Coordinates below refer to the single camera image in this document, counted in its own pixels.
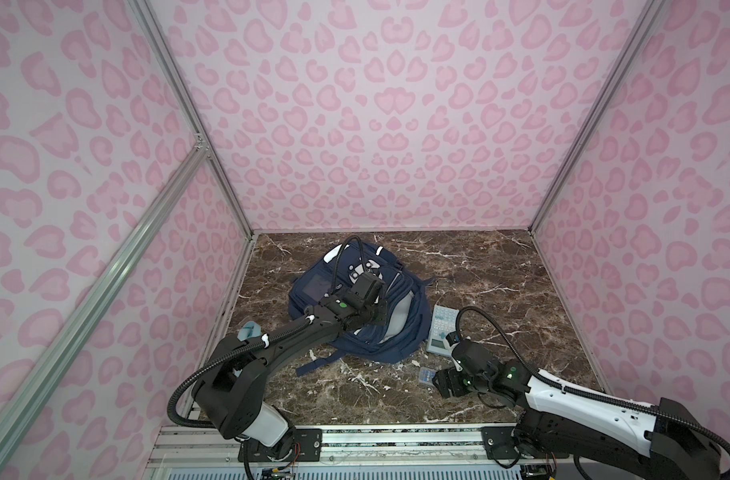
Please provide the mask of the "navy blue student backpack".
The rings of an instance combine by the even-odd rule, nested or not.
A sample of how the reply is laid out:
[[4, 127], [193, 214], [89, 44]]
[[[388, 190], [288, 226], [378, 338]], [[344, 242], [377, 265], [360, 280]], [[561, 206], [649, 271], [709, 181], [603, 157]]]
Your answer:
[[342, 324], [342, 332], [329, 342], [335, 352], [297, 368], [296, 375], [347, 355], [389, 364], [412, 355], [429, 335], [426, 288], [431, 283], [384, 247], [349, 236], [297, 278], [289, 292], [293, 319], [322, 311]]

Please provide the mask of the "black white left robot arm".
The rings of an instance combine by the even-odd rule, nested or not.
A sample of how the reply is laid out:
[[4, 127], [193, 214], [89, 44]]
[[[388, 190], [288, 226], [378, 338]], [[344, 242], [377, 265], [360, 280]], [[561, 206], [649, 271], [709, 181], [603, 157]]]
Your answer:
[[193, 399], [223, 438], [253, 441], [283, 461], [295, 449], [295, 427], [264, 401], [270, 377], [312, 347], [375, 322], [384, 289], [384, 281], [367, 272], [282, 328], [246, 340], [223, 339], [194, 375]]

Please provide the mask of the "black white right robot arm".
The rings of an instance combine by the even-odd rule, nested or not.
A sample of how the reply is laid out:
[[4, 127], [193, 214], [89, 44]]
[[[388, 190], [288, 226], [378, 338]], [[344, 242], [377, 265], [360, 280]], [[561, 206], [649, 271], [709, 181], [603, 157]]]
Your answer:
[[686, 409], [624, 401], [548, 374], [517, 359], [501, 361], [479, 343], [454, 344], [450, 368], [433, 385], [444, 398], [491, 395], [521, 412], [505, 440], [492, 440], [495, 459], [558, 454], [588, 459], [642, 479], [718, 479], [721, 449]]

